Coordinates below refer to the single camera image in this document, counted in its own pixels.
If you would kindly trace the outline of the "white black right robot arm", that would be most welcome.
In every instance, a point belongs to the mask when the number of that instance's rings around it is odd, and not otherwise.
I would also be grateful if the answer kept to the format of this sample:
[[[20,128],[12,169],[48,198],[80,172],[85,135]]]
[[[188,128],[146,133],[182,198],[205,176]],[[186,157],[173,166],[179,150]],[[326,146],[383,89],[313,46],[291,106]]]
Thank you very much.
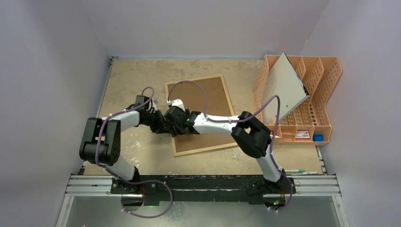
[[[270,129],[250,112],[243,111],[236,116],[214,116],[189,112],[172,105],[164,114],[164,119],[174,129],[174,136],[218,134],[232,137],[243,153],[256,159],[266,188],[270,192],[278,192],[283,188],[283,168],[273,154],[275,136],[271,136]]]

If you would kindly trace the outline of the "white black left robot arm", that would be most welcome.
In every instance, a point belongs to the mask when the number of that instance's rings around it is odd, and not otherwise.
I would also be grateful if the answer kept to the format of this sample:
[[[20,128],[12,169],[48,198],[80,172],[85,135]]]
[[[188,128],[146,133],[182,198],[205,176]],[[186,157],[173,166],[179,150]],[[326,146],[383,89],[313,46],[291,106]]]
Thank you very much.
[[[138,192],[142,182],[137,167],[120,155],[121,133],[140,125],[148,126],[155,134],[170,132],[156,103],[150,97],[138,95],[120,114],[88,118],[79,148],[82,160],[110,171],[117,179],[116,185],[122,185],[128,193]]]

